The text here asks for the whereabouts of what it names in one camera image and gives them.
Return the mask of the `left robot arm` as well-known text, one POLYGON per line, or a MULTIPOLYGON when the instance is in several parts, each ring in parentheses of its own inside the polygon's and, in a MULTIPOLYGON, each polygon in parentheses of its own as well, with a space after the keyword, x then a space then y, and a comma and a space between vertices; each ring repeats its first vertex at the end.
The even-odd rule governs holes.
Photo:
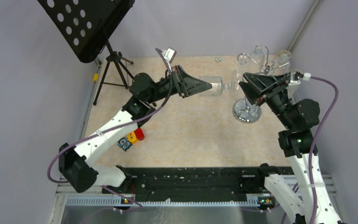
POLYGON ((59 150, 59 171, 77 193, 93 186, 112 186, 125 193, 131 181, 121 168, 97 167, 96 161, 108 149, 144 125, 158 110, 152 104, 179 94, 186 98, 212 89, 212 84, 188 75, 180 65, 166 70, 155 82, 147 73, 138 73, 129 88, 127 103, 100 129, 78 143, 64 144, 59 150))

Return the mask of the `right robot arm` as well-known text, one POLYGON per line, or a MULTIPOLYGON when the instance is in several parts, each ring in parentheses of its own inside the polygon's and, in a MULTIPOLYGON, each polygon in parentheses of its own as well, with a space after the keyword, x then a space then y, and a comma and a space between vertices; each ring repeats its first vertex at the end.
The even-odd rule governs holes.
POLYGON ((318 133, 325 123, 319 103, 306 98, 293 104, 289 97, 291 81, 311 80, 310 73, 289 72, 279 76, 244 73, 239 86, 250 103, 267 104, 284 126, 278 141, 295 175, 299 193, 284 180, 277 167, 262 164, 258 168, 255 187, 269 192, 277 200, 293 224, 341 224, 327 191, 316 149, 318 133))

